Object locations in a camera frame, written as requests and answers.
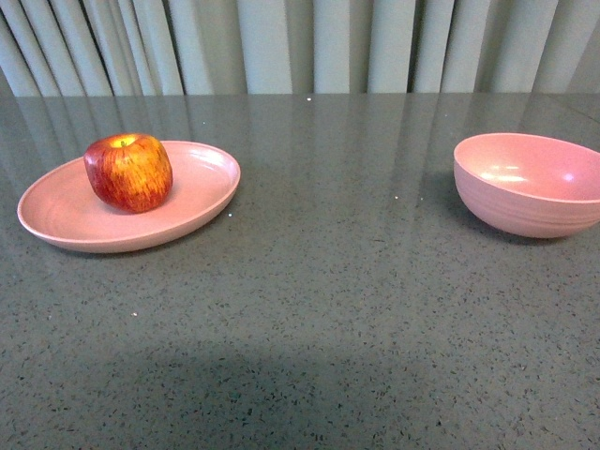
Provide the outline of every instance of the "curtain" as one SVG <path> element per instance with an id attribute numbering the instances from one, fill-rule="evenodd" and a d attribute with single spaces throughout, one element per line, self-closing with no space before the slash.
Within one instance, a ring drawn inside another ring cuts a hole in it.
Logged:
<path id="1" fill-rule="evenodd" d="M 0 0 L 1 96 L 600 92 L 598 0 Z"/>

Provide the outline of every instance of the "plate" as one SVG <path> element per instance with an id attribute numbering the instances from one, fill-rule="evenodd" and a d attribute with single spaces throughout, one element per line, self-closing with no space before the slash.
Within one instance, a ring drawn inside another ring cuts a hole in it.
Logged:
<path id="1" fill-rule="evenodd" d="M 117 253 L 158 246 L 199 229 L 230 202 L 240 181 L 237 161 L 198 142 L 163 141 L 173 171 L 167 201 L 130 214 L 101 201 L 83 158 L 39 178 L 19 200 L 19 221 L 38 238 L 69 250 Z"/>

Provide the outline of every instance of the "granite surface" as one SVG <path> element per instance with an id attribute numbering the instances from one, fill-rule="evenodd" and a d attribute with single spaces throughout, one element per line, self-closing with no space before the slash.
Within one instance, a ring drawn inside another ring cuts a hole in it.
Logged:
<path id="1" fill-rule="evenodd" d="M 473 134 L 600 150 L 600 96 L 2 98 L 0 448 L 600 448 L 600 225 L 491 229 Z M 114 255 L 27 232 L 42 174 L 123 131 L 209 143 L 207 226 Z"/>

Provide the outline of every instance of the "bowl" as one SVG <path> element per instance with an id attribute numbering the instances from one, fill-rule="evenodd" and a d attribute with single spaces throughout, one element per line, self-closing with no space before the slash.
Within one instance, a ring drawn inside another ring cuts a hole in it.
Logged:
<path id="1" fill-rule="evenodd" d="M 472 136 L 454 151 L 458 195 L 507 233 L 564 237 L 600 221 L 600 153 L 544 136 Z"/>

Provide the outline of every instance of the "countertop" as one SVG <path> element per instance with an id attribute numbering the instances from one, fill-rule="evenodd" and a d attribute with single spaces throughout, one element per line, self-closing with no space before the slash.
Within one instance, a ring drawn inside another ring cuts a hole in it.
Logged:
<path id="1" fill-rule="evenodd" d="M 479 133 L 600 150 L 600 96 L 2 98 L 0 448 L 600 447 L 600 225 L 495 231 Z M 98 255 L 26 231 L 41 175 L 119 132 L 214 145 L 208 225 Z"/>

